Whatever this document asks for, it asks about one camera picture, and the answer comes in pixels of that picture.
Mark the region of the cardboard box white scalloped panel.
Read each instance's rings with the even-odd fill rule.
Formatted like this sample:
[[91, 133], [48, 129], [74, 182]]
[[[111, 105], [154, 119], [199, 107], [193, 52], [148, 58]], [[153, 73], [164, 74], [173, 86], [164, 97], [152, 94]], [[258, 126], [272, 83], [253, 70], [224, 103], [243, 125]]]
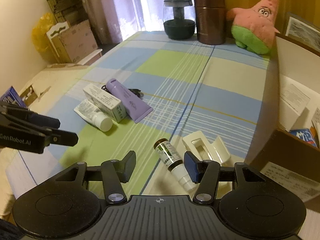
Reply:
[[90, 65], [102, 56], [89, 20], [71, 27], [67, 22], [57, 23], [46, 36], [58, 63]]

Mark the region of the checkered blue green tablecloth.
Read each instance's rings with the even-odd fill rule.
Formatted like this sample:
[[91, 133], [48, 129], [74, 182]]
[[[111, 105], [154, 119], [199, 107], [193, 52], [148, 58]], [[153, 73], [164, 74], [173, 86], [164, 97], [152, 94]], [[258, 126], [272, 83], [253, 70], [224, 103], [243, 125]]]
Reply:
[[[73, 147], [50, 145], [43, 154], [18, 151], [6, 173], [18, 197], [77, 161], [89, 166], [121, 159], [133, 150], [135, 171], [127, 194], [182, 194], [153, 150], [166, 138], [184, 153], [181, 139], [201, 131], [209, 141], [220, 137], [235, 161], [249, 150], [265, 85], [268, 56], [237, 47], [233, 40], [209, 46], [196, 38], [170, 40], [161, 31], [138, 32], [111, 49], [91, 67], [47, 68], [30, 82], [39, 99], [31, 110], [57, 118], [61, 129], [74, 132]], [[84, 88], [101, 87], [115, 78], [143, 93], [152, 112], [139, 123], [126, 118], [104, 133], [74, 109]]]

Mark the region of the pink sheer curtain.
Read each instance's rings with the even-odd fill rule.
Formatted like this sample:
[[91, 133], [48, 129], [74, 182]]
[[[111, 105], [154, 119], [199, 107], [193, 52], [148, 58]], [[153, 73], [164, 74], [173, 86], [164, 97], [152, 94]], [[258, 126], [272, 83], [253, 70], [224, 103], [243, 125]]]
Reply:
[[120, 43], [134, 33], [163, 30], [164, 0], [82, 0], [101, 44]]

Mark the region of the dark green glass humidifier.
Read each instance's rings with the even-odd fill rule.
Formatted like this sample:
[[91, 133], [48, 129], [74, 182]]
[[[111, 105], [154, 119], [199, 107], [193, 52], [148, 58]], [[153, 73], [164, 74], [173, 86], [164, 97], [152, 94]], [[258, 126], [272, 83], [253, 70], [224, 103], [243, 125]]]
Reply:
[[187, 40], [195, 33], [195, 9], [192, 0], [164, 0], [163, 25], [172, 40]]

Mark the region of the brown spray bottle white cap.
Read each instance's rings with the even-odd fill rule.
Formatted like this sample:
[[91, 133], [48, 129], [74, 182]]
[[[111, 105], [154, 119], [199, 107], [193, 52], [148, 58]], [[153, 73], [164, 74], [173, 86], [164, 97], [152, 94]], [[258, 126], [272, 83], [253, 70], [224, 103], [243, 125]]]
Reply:
[[196, 189], [196, 185], [191, 181], [182, 158], [170, 141], [165, 138], [159, 139], [154, 143], [153, 148], [181, 187], [188, 193], [193, 192]]

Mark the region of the framed grey picture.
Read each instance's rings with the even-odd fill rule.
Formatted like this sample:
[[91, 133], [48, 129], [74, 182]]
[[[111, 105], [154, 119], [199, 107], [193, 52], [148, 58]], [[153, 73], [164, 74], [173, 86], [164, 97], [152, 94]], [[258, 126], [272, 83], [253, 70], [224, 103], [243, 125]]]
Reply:
[[285, 35], [319, 51], [319, 28], [290, 12], [287, 14]]

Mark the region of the purple cosmetic tube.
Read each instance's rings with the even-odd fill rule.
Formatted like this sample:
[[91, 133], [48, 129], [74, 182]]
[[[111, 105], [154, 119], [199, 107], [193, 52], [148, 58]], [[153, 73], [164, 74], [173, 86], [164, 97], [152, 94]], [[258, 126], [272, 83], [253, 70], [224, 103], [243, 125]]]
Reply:
[[151, 106], [116, 79], [110, 79], [106, 84], [106, 88], [112, 95], [121, 100], [127, 114], [136, 124], [153, 111]]

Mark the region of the white paper in box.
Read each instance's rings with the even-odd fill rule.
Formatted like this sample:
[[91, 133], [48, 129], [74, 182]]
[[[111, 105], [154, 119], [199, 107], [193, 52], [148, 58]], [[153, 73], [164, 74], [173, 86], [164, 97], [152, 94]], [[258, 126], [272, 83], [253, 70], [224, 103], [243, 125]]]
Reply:
[[279, 121], [287, 131], [301, 116], [310, 98], [294, 84], [286, 85], [280, 93]]

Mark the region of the pink starfish plush toy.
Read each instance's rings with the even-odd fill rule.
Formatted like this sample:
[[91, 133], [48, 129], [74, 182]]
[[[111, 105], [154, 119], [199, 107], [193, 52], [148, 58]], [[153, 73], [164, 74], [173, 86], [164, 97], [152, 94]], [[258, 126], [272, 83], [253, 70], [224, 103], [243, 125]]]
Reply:
[[253, 7], [232, 8], [226, 13], [226, 20], [233, 21], [231, 34], [235, 44], [258, 55], [268, 54], [278, 30], [274, 24], [279, 0], [261, 0]]

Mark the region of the yellow plastic bag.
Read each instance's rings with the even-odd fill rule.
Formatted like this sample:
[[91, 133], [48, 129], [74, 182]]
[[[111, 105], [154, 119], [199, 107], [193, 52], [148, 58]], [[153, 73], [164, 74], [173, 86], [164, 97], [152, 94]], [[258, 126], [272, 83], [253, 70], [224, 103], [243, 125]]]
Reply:
[[47, 32], [56, 24], [54, 15], [51, 12], [45, 13], [31, 31], [31, 40], [40, 56], [48, 64], [57, 63], [55, 51], [47, 37]]

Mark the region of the brown cylindrical thermos container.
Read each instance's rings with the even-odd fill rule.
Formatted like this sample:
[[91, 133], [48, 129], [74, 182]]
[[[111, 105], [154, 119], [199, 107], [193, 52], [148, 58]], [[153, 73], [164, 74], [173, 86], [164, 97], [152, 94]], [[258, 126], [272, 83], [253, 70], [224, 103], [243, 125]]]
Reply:
[[226, 41], [225, 0], [194, 0], [197, 40], [208, 45]]

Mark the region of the blue dental floss pick box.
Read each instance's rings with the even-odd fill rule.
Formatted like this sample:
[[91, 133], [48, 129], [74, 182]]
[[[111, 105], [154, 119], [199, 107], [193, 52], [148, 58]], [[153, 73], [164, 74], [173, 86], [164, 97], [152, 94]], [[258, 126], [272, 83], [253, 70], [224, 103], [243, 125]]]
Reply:
[[317, 132], [314, 128], [294, 129], [289, 131], [289, 133], [298, 137], [300, 140], [319, 148], [319, 140], [317, 138]]

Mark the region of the dark wooden rack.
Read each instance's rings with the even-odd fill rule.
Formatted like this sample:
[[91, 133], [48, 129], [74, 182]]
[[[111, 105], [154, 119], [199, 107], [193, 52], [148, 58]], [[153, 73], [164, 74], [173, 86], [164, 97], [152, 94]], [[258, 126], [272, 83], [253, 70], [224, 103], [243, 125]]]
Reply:
[[88, 19], [81, 0], [47, 0], [57, 23], [77, 25]]

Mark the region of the white rectangular carton box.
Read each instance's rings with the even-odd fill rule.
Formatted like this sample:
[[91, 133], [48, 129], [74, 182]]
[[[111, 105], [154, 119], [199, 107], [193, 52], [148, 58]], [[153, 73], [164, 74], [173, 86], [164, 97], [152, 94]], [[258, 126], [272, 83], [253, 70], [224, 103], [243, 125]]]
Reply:
[[120, 123], [126, 118], [127, 112], [120, 99], [92, 83], [85, 86], [83, 91], [88, 100], [99, 107], [113, 121]]

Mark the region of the white tube with cap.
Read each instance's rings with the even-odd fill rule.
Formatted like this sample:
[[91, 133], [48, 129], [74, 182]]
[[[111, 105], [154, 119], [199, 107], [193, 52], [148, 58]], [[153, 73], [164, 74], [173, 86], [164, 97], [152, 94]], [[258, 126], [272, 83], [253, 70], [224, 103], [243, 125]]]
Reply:
[[74, 111], [82, 119], [100, 129], [102, 132], [109, 131], [113, 126], [112, 119], [87, 99], [77, 105]]

